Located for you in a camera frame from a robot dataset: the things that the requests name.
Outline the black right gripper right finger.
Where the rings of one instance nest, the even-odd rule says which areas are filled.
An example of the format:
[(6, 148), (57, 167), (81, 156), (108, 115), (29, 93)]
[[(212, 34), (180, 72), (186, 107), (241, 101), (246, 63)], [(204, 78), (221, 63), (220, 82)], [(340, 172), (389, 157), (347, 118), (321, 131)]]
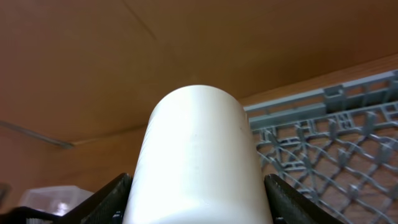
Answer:
[(343, 224), (276, 174), (266, 175), (264, 186), (275, 224)]

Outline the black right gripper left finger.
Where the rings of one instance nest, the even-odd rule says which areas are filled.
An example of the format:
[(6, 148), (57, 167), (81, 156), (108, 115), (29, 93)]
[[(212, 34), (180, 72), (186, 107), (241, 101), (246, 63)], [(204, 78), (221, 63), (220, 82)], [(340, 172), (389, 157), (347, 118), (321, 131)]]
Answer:
[(122, 224), (132, 177), (122, 173), (61, 217), (64, 224)]

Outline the white cup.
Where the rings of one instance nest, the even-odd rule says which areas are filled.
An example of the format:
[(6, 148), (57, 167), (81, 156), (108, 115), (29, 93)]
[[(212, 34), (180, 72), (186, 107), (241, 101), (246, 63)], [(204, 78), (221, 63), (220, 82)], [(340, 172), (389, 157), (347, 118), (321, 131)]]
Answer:
[(271, 223), (259, 156), (243, 107), (206, 85), (154, 108), (124, 223)]

